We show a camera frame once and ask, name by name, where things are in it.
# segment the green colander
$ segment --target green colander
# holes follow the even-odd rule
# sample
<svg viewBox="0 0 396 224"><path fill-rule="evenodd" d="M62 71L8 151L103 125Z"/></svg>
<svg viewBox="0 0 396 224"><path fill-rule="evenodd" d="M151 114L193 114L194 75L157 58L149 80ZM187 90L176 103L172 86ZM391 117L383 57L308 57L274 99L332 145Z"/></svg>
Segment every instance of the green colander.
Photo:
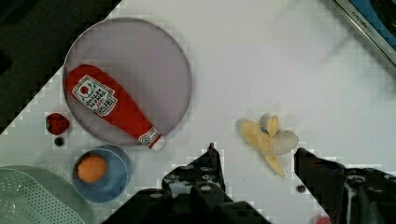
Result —
<svg viewBox="0 0 396 224"><path fill-rule="evenodd" d="M0 222L88 224L92 210L74 188L53 173L31 166L0 168Z"/></svg>

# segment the blue bowl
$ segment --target blue bowl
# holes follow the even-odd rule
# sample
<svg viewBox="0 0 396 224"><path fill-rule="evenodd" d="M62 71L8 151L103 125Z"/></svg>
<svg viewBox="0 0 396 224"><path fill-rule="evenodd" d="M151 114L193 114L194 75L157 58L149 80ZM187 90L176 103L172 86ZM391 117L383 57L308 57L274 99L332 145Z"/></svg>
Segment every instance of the blue bowl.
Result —
<svg viewBox="0 0 396 224"><path fill-rule="evenodd" d="M105 176L95 183L82 181L77 174L80 161L89 153L105 158L107 171ZM128 155L114 146L96 147L81 155L73 167L73 184L77 192L94 203L106 203L116 199L125 190L132 174L132 164Z"/></svg>

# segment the purple plate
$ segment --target purple plate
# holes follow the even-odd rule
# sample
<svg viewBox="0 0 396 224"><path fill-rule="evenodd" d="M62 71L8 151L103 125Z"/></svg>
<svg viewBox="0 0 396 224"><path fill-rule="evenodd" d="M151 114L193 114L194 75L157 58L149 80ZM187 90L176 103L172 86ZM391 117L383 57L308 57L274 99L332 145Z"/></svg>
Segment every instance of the purple plate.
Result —
<svg viewBox="0 0 396 224"><path fill-rule="evenodd" d="M162 28L140 19L101 21L85 31L69 50L63 73L87 63L111 75L134 98L162 134L180 122L190 102L191 70L180 45ZM93 136L113 145L140 143L76 101L64 87L67 106Z"/></svg>

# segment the red strawberry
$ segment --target red strawberry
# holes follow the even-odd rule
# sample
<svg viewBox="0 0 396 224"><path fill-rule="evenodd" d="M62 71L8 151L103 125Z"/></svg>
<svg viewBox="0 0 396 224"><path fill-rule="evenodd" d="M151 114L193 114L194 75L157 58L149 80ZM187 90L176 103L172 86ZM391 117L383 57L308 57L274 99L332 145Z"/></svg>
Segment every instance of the red strawberry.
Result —
<svg viewBox="0 0 396 224"><path fill-rule="evenodd" d="M69 127L69 120L61 114L53 113L47 116L46 125L50 133L59 135L67 130Z"/></svg>

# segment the orange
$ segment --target orange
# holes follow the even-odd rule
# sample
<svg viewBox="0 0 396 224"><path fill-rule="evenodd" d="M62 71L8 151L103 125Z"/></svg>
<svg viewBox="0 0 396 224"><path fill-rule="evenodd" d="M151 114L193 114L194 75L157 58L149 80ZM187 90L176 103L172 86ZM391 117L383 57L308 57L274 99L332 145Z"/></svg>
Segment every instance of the orange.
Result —
<svg viewBox="0 0 396 224"><path fill-rule="evenodd" d="M90 153L78 165L78 177L86 183L95 183L105 176L107 162L100 155Z"/></svg>

